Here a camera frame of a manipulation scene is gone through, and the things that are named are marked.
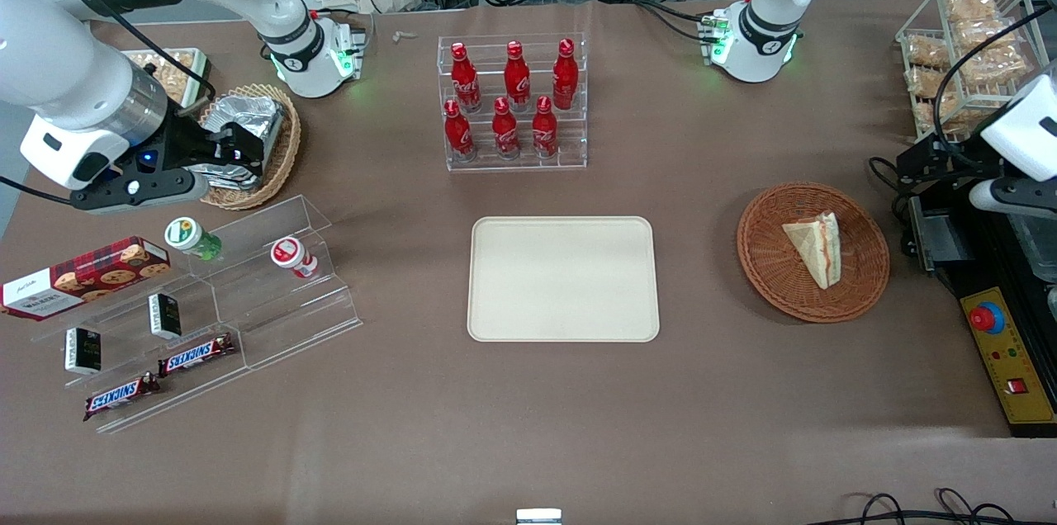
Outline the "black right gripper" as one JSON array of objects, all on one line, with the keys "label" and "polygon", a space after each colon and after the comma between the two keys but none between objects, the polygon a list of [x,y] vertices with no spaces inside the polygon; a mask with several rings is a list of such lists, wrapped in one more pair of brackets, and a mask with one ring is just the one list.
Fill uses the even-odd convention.
[{"label": "black right gripper", "polygon": [[[237,121],[226,121],[217,131],[207,131],[189,116],[180,116],[174,106],[167,108],[156,133],[156,168],[159,171],[187,168],[197,164],[215,164],[219,160],[263,160],[264,144],[260,137]],[[265,163],[251,165],[218,165],[219,179],[257,179]]]}]

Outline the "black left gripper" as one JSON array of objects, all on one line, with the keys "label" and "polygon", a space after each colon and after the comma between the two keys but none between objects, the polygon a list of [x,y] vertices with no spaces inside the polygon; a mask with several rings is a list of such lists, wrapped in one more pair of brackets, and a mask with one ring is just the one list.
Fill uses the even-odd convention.
[{"label": "black left gripper", "polygon": [[900,186],[917,186],[941,180],[1000,179],[1005,174],[1004,160],[979,135],[959,142],[950,140],[947,134],[941,134],[941,140],[937,136],[925,136],[896,156],[896,183]]}]

